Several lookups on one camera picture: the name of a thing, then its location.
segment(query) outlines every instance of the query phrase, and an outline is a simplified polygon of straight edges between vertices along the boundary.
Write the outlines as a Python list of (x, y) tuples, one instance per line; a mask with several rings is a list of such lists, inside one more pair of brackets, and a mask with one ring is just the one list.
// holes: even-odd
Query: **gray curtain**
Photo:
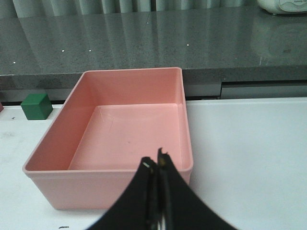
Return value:
[(251, 4), (256, 4), (256, 0), (1, 0), (0, 19), (207, 9)]

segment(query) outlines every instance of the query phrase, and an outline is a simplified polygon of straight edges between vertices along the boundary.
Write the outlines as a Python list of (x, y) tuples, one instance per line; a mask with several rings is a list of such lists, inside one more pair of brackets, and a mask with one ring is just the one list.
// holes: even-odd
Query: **white table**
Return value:
[[(104, 210), (51, 207), (22, 165), (59, 111), (27, 121), (19, 106), (0, 113), (0, 229), (82, 230)], [(187, 102), (192, 189), (242, 230), (307, 226), (307, 98)]]

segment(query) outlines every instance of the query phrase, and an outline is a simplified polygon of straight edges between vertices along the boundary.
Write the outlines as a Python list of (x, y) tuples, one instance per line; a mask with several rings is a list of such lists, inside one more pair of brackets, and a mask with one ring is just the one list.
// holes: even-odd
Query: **pink plastic bin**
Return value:
[(186, 182), (193, 166), (179, 68), (85, 72), (27, 162), (56, 209), (109, 208), (140, 160), (168, 152)]

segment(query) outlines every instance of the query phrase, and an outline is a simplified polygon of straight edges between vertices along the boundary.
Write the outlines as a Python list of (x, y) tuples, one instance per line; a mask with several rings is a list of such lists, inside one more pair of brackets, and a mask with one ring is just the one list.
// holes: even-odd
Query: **granite countertop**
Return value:
[(0, 98), (70, 90), (92, 69), (176, 66), (185, 84), (307, 80), (306, 41), (306, 14), (256, 6), (4, 19)]

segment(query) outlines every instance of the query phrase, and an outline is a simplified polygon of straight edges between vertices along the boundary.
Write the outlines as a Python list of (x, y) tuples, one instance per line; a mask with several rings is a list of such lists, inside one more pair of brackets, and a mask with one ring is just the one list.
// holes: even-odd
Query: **green cube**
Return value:
[(46, 93), (31, 93), (21, 103), (28, 120), (46, 120), (53, 108)]

